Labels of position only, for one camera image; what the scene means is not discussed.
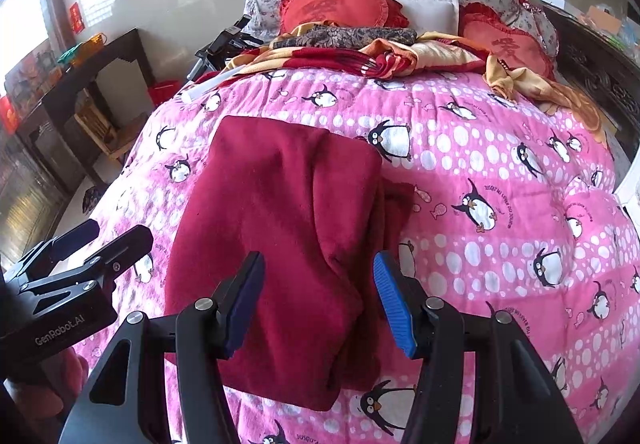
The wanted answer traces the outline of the left hand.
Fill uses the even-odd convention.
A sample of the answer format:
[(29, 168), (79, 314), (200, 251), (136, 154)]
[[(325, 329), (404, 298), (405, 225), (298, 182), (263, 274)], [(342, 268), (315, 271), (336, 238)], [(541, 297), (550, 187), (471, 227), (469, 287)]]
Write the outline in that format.
[(57, 386), (47, 375), (3, 381), (11, 401), (33, 427), (37, 422), (61, 414), (65, 406), (62, 394), (70, 394), (70, 398), (75, 401), (88, 379), (89, 364), (85, 357), (77, 354), (73, 348), (56, 354), (52, 360), (52, 375), (58, 383)]

